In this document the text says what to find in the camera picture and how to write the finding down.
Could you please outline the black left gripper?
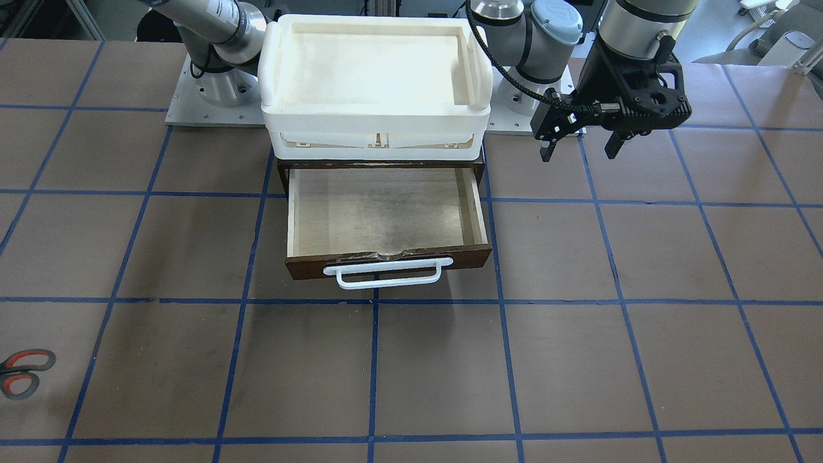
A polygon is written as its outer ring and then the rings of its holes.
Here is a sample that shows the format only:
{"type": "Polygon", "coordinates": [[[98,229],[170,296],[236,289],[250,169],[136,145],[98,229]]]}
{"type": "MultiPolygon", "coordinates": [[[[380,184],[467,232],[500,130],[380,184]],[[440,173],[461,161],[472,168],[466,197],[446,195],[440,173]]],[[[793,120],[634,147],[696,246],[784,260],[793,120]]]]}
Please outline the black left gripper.
{"type": "Polygon", "coordinates": [[[532,134],[541,140],[541,160],[549,162],[557,140],[586,126],[611,130],[606,158],[615,160],[628,134],[673,129],[692,115],[675,39],[653,39],[652,59],[623,56],[595,39],[576,89],[560,105],[540,103],[532,134]]]}

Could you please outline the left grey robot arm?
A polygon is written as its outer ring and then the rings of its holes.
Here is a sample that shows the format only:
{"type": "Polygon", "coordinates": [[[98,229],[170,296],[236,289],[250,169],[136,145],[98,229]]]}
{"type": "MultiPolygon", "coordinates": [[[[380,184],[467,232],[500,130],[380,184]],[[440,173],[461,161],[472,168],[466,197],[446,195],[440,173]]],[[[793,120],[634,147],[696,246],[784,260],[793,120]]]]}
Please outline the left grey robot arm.
{"type": "Polygon", "coordinates": [[[471,32],[502,82],[512,111],[550,161],[579,129],[610,132],[604,152],[692,115],[676,40],[696,1],[602,1],[596,26],[570,1],[464,1],[471,32]]]}

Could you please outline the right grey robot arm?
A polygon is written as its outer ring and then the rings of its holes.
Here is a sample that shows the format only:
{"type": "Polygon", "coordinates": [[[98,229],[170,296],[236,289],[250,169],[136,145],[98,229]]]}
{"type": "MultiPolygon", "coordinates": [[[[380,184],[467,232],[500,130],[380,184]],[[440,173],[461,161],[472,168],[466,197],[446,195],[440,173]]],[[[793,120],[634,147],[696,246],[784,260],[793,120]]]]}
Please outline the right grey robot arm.
{"type": "Polygon", "coordinates": [[[144,3],[173,21],[188,52],[189,76],[204,100],[236,107],[250,97],[270,22],[264,12],[239,1],[144,3]]]}

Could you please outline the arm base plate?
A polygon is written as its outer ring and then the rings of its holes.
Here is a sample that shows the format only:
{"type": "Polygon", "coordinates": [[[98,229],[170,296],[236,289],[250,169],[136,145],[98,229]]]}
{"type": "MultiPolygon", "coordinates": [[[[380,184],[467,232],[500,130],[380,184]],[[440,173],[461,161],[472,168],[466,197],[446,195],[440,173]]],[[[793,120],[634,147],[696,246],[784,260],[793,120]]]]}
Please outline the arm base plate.
{"type": "MultiPolygon", "coordinates": [[[[511,83],[505,81],[496,68],[492,69],[492,76],[494,85],[486,132],[488,134],[532,136],[531,121],[539,102],[512,87],[511,83]]],[[[574,81],[568,66],[563,70],[561,79],[557,82],[541,85],[523,81],[523,85],[534,92],[553,88],[567,95],[574,90],[574,81]]]]}
{"type": "Polygon", "coordinates": [[[258,77],[238,69],[202,74],[187,56],[165,123],[190,128],[264,128],[258,77]]]}

